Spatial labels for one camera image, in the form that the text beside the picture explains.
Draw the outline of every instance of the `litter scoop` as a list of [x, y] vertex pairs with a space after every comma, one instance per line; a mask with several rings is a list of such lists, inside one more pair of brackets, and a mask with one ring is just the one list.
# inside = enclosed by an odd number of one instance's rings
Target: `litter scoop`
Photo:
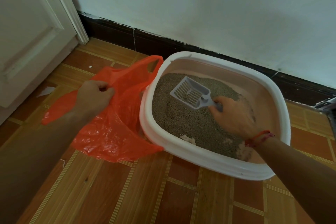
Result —
[[186, 104], [190, 108], [197, 110], [205, 106], [215, 106], [222, 112], [223, 107], [220, 103], [215, 103], [210, 96], [211, 91], [202, 84], [189, 77], [184, 77], [182, 81], [170, 92], [170, 94]]

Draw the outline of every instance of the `red string bracelet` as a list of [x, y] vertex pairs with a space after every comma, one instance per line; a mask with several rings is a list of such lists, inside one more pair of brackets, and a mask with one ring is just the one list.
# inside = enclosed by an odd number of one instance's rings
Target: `red string bracelet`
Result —
[[[258, 143], [256, 144], [255, 139], [257, 139], [259, 136], [261, 136], [261, 135], [265, 135], [265, 134], [267, 134], [267, 135], [264, 136], [264, 137], [261, 139], [261, 141], [258, 142]], [[271, 131], [269, 131], [269, 130], [263, 130], [263, 131], [261, 131], [259, 134], [257, 134], [256, 136], [254, 136], [254, 137], [252, 137], [252, 138], [249, 138], [249, 139], [246, 139], [246, 140], [245, 140], [245, 146], [247, 146], [247, 147], [256, 147], [256, 146], [258, 146], [259, 144], [261, 144], [262, 142], [266, 141], [267, 138], [269, 138], [269, 137], [274, 137], [274, 136], [275, 136], [275, 135], [274, 135], [273, 133], [271, 133]]]

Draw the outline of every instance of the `floor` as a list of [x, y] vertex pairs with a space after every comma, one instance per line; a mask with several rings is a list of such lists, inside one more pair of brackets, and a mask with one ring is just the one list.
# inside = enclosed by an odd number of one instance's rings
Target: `floor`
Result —
[[[0, 144], [37, 129], [60, 96], [103, 66], [126, 68], [146, 55], [91, 39], [78, 46], [0, 126]], [[55, 87], [40, 96], [47, 86]], [[325, 115], [287, 103], [292, 146], [336, 170], [336, 143]], [[18, 223], [298, 223], [313, 221], [277, 177], [245, 181], [166, 152], [110, 163], [71, 147]]]

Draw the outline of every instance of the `forearm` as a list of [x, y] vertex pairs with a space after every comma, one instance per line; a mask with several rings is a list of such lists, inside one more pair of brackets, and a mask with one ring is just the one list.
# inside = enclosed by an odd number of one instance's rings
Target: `forearm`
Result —
[[15, 221], [86, 122], [69, 112], [0, 151], [0, 218], [4, 223]]
[[336, 218], [336, 171], [276, 138], [254, 148], [316, 223]]

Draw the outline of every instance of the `wall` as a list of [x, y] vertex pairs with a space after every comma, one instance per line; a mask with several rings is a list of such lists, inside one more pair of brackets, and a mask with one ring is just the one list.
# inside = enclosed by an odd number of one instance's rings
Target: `wall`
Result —
[[73, 0], [80, 11], [336, 88], [336, 0]]

